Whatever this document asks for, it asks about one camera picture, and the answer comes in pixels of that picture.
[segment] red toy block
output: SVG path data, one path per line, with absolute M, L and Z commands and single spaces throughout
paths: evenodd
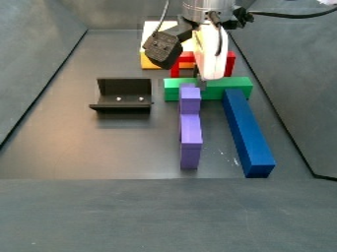
M 223 77 L 230 77 L 235 65 L 237 55 L 233 51 L 229 51 L 226 54 L 226 68 Z
M 234 68 L 234 64 L 235 64 L 235 58 L 237 58 L 235 53 L 233 51 L 227 51 L 223 77 L 231 76 L 233 68 Z M 174 66 L 171 68 L 171 74 L 170 74 L 171 78 L 179 78 L 179 72 L 181 72 L 179 64 L 182 62 L 189 62 L 189 63 L 195 62 L 195 55 L 191 51 L 185 51 L 182 53 L 182 55 L 179 56 Z

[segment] toy block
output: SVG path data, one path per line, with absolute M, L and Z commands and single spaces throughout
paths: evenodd
M 199 114 L 181 115 L 181 168 L 197 169 L 203 137 Z
M 246 177 L 268 177 L 276 160 L 241 90 L 223 93 L 222 106 Z
M 179 140 L 181 168 L 197 169 L 201 159 L 203 137 L 201 126 L 201 89 L 194 84 L 181 85 L 179 94 Z
M 227 51 L 227 55 L 226 55 L 226 67 L 225 67 L 225 75 L 223 75 L 223 77 L 230 77 L 231 76 L 234 65 L 235 65 L 235 59 L 237 59 L 235 53 L 233 51 Z
M 179 78 L 179 73 L 181 73 L 181 63 L 190 63 L 193 64 L 193 67 L 194 67 L 194 63 L 195 63 L 195 55 L 194 55 L 194 52 L 193 51 L 185 51 L 182 53 L 182 55 L 179 56 L 173 68 L 171 68 L 171 71 L 170 71 L 170 77 L 171 78 Z
M 173 78 L 165 79 L 165 100 L 179 100 L 179 88 L 182 84 L 197 84 L 197 78 Z M 207 81 L 207 88 L 202 91 L 202 99 L 222 100 L 223 91 L 226 89 L 241 89 L 246 98 L 253 91 L 253 83 L 247 77 L 225 77 L 219 80 Z
M 177 21 L 165 21 L 161 26 L 161 31 L 165 31 L 174 26 L 178 25 Z M 155 66 L 149 58 L 145 55 L 145 49 L 142 48 L 142 45 L 145 44 L 147 38 L 151 36 L 153 31 L 155 30 L 158 26 L 158 21 L 146 21 L 143 24 L 143 31 L 142 31 L 142 41 L 140 41 L 140 48 L 139 48 L 139 56 L 140 56 L 140 68 L 142 69 L 161 69 L 158 66 Z M 194 51 L 194 43 L 193 40 L 189 39 L 182 43 L 185 52 L 193 52 Z M 183 62 L 181 63 L 181 68 L 194 68 L 193 62 Z
M 226 67 L 223 71 L 223 77 L 230 77 L 234 69 L 234 64 L 235 64 L 235 53 L 233 51 L 227 51 L 226 54 Z M 170 71 L 170 77 L 171 78 L 179 78 L 179 69 L 183 68 L 181 63 L 183 62 L 191 62 L 195 63 L 195 55 L 194 52 L 191 51 L 185 51 L 182 55 L 179 56 L 171 71 Z
M 201 150 L 181 149 L 181 168 L 197 169 L 199 165 L 201 155 Z
M 201 111 L 201 89 L 195 87 L 181 88 L 179 107 L 181 114 L 199 114 Z

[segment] green bar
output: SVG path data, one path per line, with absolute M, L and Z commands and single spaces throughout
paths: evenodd
M 163 79 L 165 100 L 179 100 L 179 87 L 182 84 L 197 84 L 197 78 L 170 78 Z M 202 91 L 202 99 L 222 99 L 226 89 L 241 89 L 246 98 L 253 91 L 253 83 L 247 77 L 223 77 L 219 80 L 207 81 L 207 88 Z

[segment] purple block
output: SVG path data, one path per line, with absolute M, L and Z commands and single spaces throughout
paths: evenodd
M 181 149 L 181 168 L 197 169 L 201 160 L 202 150 L 198 149 Z
M 195 84 L 194 83 L 182 83 L 179 88 L 194 88 Z
M 201 117 L 195 114 L 181 115 L 182 148 L 201 149 L 203 144 Z
M 181 127 L 182 127 L 181 168 L 197 169 L 203 146 L 199 115 L 182 114 Z
M 195 87 L 181 87 L 179 107 L 182 114 L 199 114 L 201 111 L 201 89 Z
M 181 109 L 181 168 L 197 169 L 202 153 L 201 89 L 183 84 L 179 92 Z

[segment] long blue block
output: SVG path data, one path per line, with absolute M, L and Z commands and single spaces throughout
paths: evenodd
M 222 106 L 246 177 L 268 177 L 277 163 L 242 90 L 226 90 Z

